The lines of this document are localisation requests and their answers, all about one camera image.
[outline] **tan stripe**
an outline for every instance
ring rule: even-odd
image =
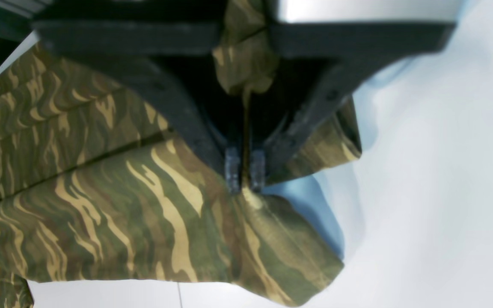
[[[58,78],[57,74],[55,72],[51,72],[52,75],[53,75],[53,80],[54,80],[54,89],[53,89],[53,93],[51,93],[50,95],[50,99],[49,99],[49,110],[57,115],[60,113],[60,110],[56,107],[56,103],[54,102],[54,98],[56,95],[61,95],[60,93],[60,87],[62,86],[62,81],[60,80],[60,78]]]
[[[60,151],[56,146],[56,138],[54,137],[54,130],[50,130],[49,142],[47,143],[47,147],[45,148],[45,152],[43,153],[43,159],[45,163],[49,165],[49,154],[52,154],[53,163],[56,167],[57,173],[62,172],[62,168],[60,167]]]
[[[33,57],[33,61],[35,62],[36,66],[37,66],[37,72],[39,74],[42,74],[43,72],[45,72],[47,70],[47,67],[45,66],[45,64],[43,62],[41,62],[41,60],[39,60],[39,58],[37,58],[35,55],[33,55],[32,57]]]
[[[18,136],[16,134],[12,134],[11,139],[12,139],[12,146],[16,150],[18,148]]]
[[[197,215],[201,217],[201,210],[203,208],[203,194],[201,193],[200,189],[188,179],[186,179],[184,176],[182,176],[179,172],[177,172],[172,166],[169,166],[164,160],[162,160],[153,148],[151,150],[151,158],[153,161],[157,164],[157,166],[160,166],[161,169],[163,169],[170,177],[174,180],[174,183],[178,186],[178,189],[184,195],[186,200],[191,204],[191,206],[195,209],[197,212]]]
[[[15,193],[15,189],[14,189],[14,172],[12,171],[12,167],[11,167],[12,165],[10,163],[10,155],[7,155],[6,158],[7,158],[6,166],[7,166],[7,172],[8,172],[8,179],[10,181],[10,184],[9,184],[10,193],[11,194],[14,194]]]
[[[39,145],[39,135],[37,134],[37,127],[33,126],[32,127],[32,133],[33,133],[33,144],[34,145]]]
[[[163,209],[163,216],[174,228],[174,247],[172,248],[172,269],[175,273],[183,270],[188,275],[190,282],[196,282],[197,274],[193,269],[190,260],[190,240],[187,235],[186,224],[180,213],[172,204],[172,201],[164,195],[163,187],[159,177],[146,166],[142,166],[144,175],[137,172],[130,162],[127,162],[127,169],[139,181],[148,187],[159,201]]]
[[[98,235],[96,234],[96,227],[94,224],[100,225],[101,216],[96,211],[94,205],[86,198],[79,195],[80,185],[77,180],[77,173],[74,172],[72,174],[72,183],[70,186],[70,190],[74,195],[70,195],[66,191],[66,187],[64,185],[63,177],[56,178],[56,188],[55,193],[62,200],[67,201],[72,207],[74,207],[81,215],[81,219],[86,227],[87,235],[92,243],[94,243],[96,248],[96,253],[94,254],[95,261],[104,261],[104,254],[102,254],[102,244],[98,239]]]
[[[174,139],[170,139],[167,142],[165,142],[165,146],[170,153],[176,154],[176,148],[174,147]]]
[[[127,247],[127,268],[129,269],[129,273],[132,273],[134,271],[135,253],[133,250],[133,245],[131,243],[131,238],[129,236],[126,236],[126,234],[115,225],[115,222],[113,221],[111,215],[106,214],[104,211],[101,212],[102,215],[104,215],[108,220],[108,228],[110,228],[110,231],[115,234],[115,237],[117,237],[118,240],[120,240],[121,243],[125,245],[125,247]]]
[[[22,123],[21,117],[17,117],[16,118],[16,124],[18,124],[18,126],[20,127],[20,129],[28,128],[28,125],[25,125],[24,123]]]
[[[86,251],[88,251],[90,254],[92,254],[92,257],[94,258],[94,260],[100,259],[98,257],[98,253],[96,252],[96,247],[94,247],[93,244],[87,242],[81,236],[79,236],[79,233],[77,232],[77,230],[75,230],[74,226],[72,226],[72,224],[70,224],[69,222],[68,222],[68,228],[70,228],[70,230],[72,230],[72,232],[74,233],[74,239],[75,239],[75,241],[81,247],[85,248]]]
[[[155,266],[155,279],[163,281],[166,280],[165,271],[163,270],[163,265],[160,261]]]
[[[167,130],[169,128],[169,123],[160,113],[157,113],[157,124],[160,130]]]
[[[84,138],[83,138],[83,144],[86,144],[86,140],[89,138],[89,127],[87,126],[85,128],[85,133],[84,133]],[[81,149],[81,152],[77,156],[77,164],[82,165],[86,162],[86,153],[85,153],[86,146],[83,146]]]
[[[104,116],[106,119],[106,124],[110,129],[113,128],[113,118],[115,117],[116,107],[115,100],[113,99],[113,95],[108,94],[105,98],[101,100],[96,100],[94,104],[96,109]]]
[[[22,197],[22,193],[15,195],[12,198],[12,206],[16,209],[19,209],[21,212],[24,212],[26,214],[29,214],[29,215],[36,217],[37,219],[43,219],[43,216],[38,215],[38,214],[31,212],[31,211],[27,210],[26,208],[24,208],[22,206],[22,203],[20,202],[21,197]]]
[[[70,123],[68,121],[68,113],[63,113],[58,117],[58,130],[64,131],[66,138],[70,136]]]
[[[14,111],[14,108],[16,107],[16,100],[14,99],[14,96],[11,95],[10,92],[3,94],[1,98],[6,101],[7,105],[10,108],[10,111]]]
[[[258,240],[258,236],[248,224],[245,223],[244,226],[246,240],[250,247],[252,256],[254,257],[254,263],[252,266],[260,277],[260,280],[262,280],[262,283],[264,283],[264,288],[266,289],[268,298],[275,302],[292,302],[291,298],[280,288],[280,285],[271,277],[271,275],[269,275],[264,267],[264,263],[262,263],[260,255],[258,254],[258,250],[260,250],[260,240]]]
[[[211,212],[213,213],[214,220],[216,221],[218,232],[223,235],[222,205],[219,200],[214,201],[211,207]]]
[[[30,99],[32,102],[39,101],[41,96],[45,93],[45,87],[43,87],[43,80],[41,76],[37,76],[34,80],[26,83],[26,87],[30,92]]]
[[[149,105],[148,103],[144,103],[144,108],[146,109],[146,115],[149,124],[153,124],[157,115],[157,111],[155,111],[155,109],[153,109],[153,107],[151,107],[151,105]]]
[[[79,93],[77,93],[77,91],[76,91],[75,89],[73,89],[73,90],[72,90],[72,96],[73,96],[76,100],[78,100],[78,101],[82,101],[82,102],[84,102],[84,103],[86,103],[86,102],[90,101],[90,99],[88,99],[88,98],[84,98],[84,97],[82,97],[81,95],[79,95]]]
[[[218,65],[223,66],[225,64],[223,60],[223,49],[222,47],[217,47],[213,50],[213,57],[216,59]]]
[[[10,82],[12,83],[12,88],[16,89],[16,87],[18,86],[18,82],[19,82],[18,76],[16,76],[15,74],[12,74],[12,69],[10,69],[10,68],[7,70],[7,76],[9,78]]]
[[[348,160],[358,160],[359,158],[351,152],[351,150],[346,146],[345,143],[342,143],[342,150],[344,151],[344,155]]]
[[[34,119],[36,121],[43,121],[43,117],[41,117],[41,115],[39,115],[39,110],[37,110],[37,108],[30,110],[30,117],[32,117],[32,119]]]
[[[14,237],[14,249],[8,252],[11,256],[14,267],[18,270],[20,275],[26,275],[28,273],[28,263],[22,255],[22,243],[24,243],[24,232],[15,226],[15,223],[18,225],[18,222],[10,217],[5,216],[3,207],[0,206],[0,222],[4,223],[5,226],[8,226],[12,229],[12,236]]]
[[[253,207],[256,210],[262,209],[264,207],[264,202],[258,195],[253,193],[249,187],[243,187],[241,189],[241,194],[245,198],[246,206]]]
[[[37,237],[43,242],[43,246],[45,246],[50,256],[50,258],[47,258],[47,272],[52,281],[65,281],[68,257],[57,244],[57,236],[41,221],[38,221],[38,225],[39,228],[36,230]]]

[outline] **black metal bracket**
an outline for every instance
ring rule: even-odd
[[[135,90],[192,151],[241,187],[243,107],[219,86],[211,51],[226,0],[56,2],[33,20],[45,46]],[[366,78],[406,56],[446,45],[454,24],[280,24],[267,18],[282,57],[270,90],[252,95],[249,177],[260,191]]]

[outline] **camouflage jacket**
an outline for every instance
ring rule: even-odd
[[[230,94],[270,86],[278,58],[264,36],[257,2],[232,0],[214,51]],[[359,156],[349,102],[270,183]],[[342,268],[287,200],[228,194],[165,118],[115,81],[40,44],[0,76],[0,308],[33,306],[26,279],[228,282],[299,306]]]

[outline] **white surface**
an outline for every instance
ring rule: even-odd
[[[456,21],[463,0],[271,0],[283,23]]]
[[[316,176],[344,232],[346,269],[305,307],[493,307],[493,0],[443,54],[362,87],[356,107],[362,159]],[[184,308],[280,307],[234,285],[180,287]],[[173,308],[178,292],[147,281],[32,289],[36,308]]]
[[[74,281],[29,285],[35,308],[180,308],[175,282]]]

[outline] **camouflage fabric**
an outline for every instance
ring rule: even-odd
[[[214,56],[230,94],[263,92],[278,64],[252,48],[258,5],[229,5]],[[350,101],[270,182],[359,156]],[[131,90],[39,44],[0,76],[0,308],[33,306],[26,279],[220,281],[299,306],[342,268],[287,200],[227,193]]]

